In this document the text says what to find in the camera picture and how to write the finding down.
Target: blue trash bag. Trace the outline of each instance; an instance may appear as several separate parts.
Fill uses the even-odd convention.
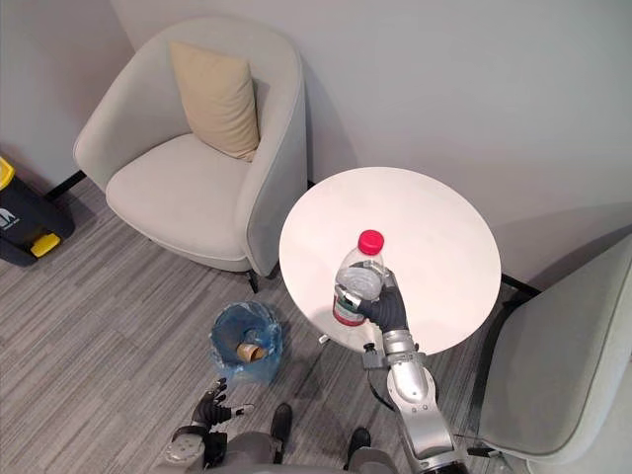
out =
[[[233,303],[221,312],[210,334],[210,358],[221,376],[237,383],[270,384],[283,352],[280,325],[268,306],[256,301]],[[241,343],[254,344],[268,353],[253,362],[237,356]]]

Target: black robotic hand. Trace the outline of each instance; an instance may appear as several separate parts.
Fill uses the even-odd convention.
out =
[[[214,425],[227,422],[233,417],[245,415],[253,409],[252,405],[237,408],[223,407],[221,404],[226,400],[226,395],[222,393],[224,390],[226,390],[226,379],[220,378],[204,393],[192,416],[192,422],[195,425],[210,430]]]
[[[377,301],[362,300],[357,311],[375,323],[383,334],[398,329],[408,329],[406,307],[397,286],[395,274],[386,269],[384,285]]]

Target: chair seat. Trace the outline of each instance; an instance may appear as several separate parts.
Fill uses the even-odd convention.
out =
[[[514,474],[594,474],[632,472],[632,362],[623,375],[612,408],[594,443],[584,455],[565,464],[544,464],[505,455]]]
[[[121,168],[106,197],[120,218],[157,244],[223,270],[248,270],[234,212],[249,166],[189,133]]]

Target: floor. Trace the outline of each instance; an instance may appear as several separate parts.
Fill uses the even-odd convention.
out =
[[[226,425],[229,437],[266,431],[286,401],[295,414],[286,463],[341,466],[349,436],[363,425],[410,472],[360,355],[321,346],[281,276],[261,279],[253,295],[244,276],[173,255],[119,220],[89,180],[58,204],[72,213],[75,234],[30,268],[0,262],[0,472],[149,472],[215,379],[207,340],[214,319],[228,303],[250,299],[276,308],[284,359],[270,387],[229,387],[228,405],[257,407]],[[503,286],[499,302],[512,294]],[[469,401],[498,310],[467,341],[430,357],[439,405],[464,445],[476,442]],[[467,463],[473,474],[510,472],[500,459]]]

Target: white armchair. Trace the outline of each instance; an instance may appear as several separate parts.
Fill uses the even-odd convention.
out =
[[[252,163],[192,134],[171,40],[248,59],[261,136]],[[74,157],[115,213],[157,244],[221,270],[266,276],[283,222],[307,186],[300,56],[281,35],[247,21],[211,17],[170,27],[120,73]]]
[[[632,236],[520,306],[479,434],[515,474],[632,472]]]

